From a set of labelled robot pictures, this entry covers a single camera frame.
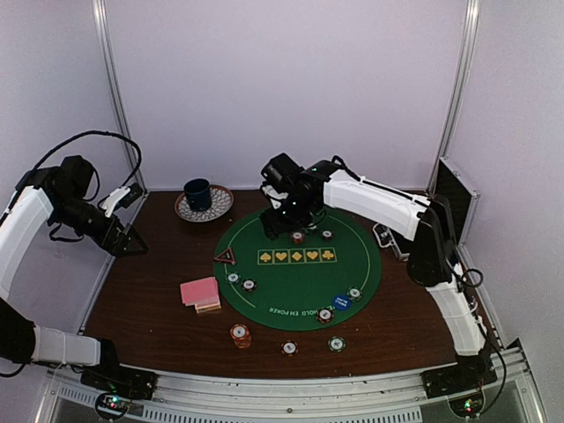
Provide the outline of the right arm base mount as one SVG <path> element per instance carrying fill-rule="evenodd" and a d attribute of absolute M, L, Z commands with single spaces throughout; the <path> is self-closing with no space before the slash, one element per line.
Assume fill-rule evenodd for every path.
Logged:
<path fill-rule="evenodd" d="M 486 409 L 484 387 L 497 381 L 494 370 L 466 374 L 458 365 L 427 370 L 421 379 L 428 399 L 446 397 L 449 409 L 460 418 L 476 418 Z"/>

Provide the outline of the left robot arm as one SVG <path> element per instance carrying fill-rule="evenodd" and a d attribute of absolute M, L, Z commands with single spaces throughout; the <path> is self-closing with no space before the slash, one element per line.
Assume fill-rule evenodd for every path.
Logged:
<path fill-rule="evenodd" d="M 91 238 L 115 258 L 139 256 L 148 247 L 131 225 L 115 215 L 143 194 L 138 183 L 112 191 L 100 206 L 85 195 L 96 171 L 80 155 L 55 167 L 27 172 L 20 180 L 1 218 L 1 357 L 12 363 L 32 362 L 92 367 L 93 378 L 108 391 L 127 382 L 126 371 L 112 341 L 73 335 L 41 327 L 22 316 L 8 302 L 17 270 L 42 226 L 56 231 L 73 229 L 79 239 Z"/>

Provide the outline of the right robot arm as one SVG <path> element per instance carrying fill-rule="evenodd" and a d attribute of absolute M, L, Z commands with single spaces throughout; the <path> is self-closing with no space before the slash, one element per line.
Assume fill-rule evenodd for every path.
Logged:
<path fill-rule="evenodd" d="M 338 156 L 311 167 L 280 153 L 262 169 L 261 191 L 271 206 L 260 220 L 276 239 L 313 226 L 325 208 L 352 212 L 400 234 L 412 243 L 407 273 L 424 286 L 440 309 L 454 342 L 452 382 L 471 388 L 486 373 L 490 355 L 486 326 L 467 298 L 467 276 L 455 251 L 456 234 L 449 200 L 425 197 L 372 182 L 354 173 Z"/>

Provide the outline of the red tan chip stack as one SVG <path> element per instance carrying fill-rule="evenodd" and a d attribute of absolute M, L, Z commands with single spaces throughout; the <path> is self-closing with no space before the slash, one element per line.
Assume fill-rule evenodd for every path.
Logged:
<path fill-rule="evenodd" d="M 242 323 L 237 323 L 230 329 L 230 336 L 239 349 L 247 349 L 252 344 L 249 328 Z"/>

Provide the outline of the green 20 chip stack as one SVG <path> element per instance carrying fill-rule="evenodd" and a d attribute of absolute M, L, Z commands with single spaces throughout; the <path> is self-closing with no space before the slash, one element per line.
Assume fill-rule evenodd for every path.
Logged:
<path fill-rule="evenodd" d="M 328 348 L 333 353 L 341 353 L 346 348 L 345 339 L 342 337 L 332 337 L 327 342 Z"/>

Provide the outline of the red tan 5 chip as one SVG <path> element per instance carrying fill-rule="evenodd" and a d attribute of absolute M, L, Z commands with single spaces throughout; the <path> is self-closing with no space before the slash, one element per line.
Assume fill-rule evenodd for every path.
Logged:
<path fill-rule="evenodd" d="M 302 244 L 305 241 L 305 234 L 302 231 L 294 231 L 291 233 L 291 240 L 293 244 Z"/>

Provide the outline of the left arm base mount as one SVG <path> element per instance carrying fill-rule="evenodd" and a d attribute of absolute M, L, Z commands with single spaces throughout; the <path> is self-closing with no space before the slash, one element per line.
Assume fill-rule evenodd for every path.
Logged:
<path fill-rule="evenodd" d="M 105 421 L 123 418 L 138 400 L 151 400 L 158 376 L 150 371 L 120 367 L 115 375 L 94 367 L 79 369 L 80 382 L 100 391 L 94 400 L 94 410 Z"/>

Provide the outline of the red-backed playing card deck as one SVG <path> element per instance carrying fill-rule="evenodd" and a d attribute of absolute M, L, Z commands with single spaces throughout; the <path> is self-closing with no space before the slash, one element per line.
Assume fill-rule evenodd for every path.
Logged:
<path fill-rule="evenodd" d="M 193 307 L 197 314 L 221 309 L 218 282 L 214 277 L 182 283 L 180 292 L 182 304 Z"/>

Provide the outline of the blue small blind button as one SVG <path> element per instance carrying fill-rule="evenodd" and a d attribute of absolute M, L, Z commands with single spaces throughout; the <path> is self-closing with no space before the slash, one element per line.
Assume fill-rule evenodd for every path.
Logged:
<path fill-rule="evenodd" d="M 333 298 L 331 304 L 334 309 L 345 311 L 351 307 L 352 301 L 347 295 L 338 294 Z"/>

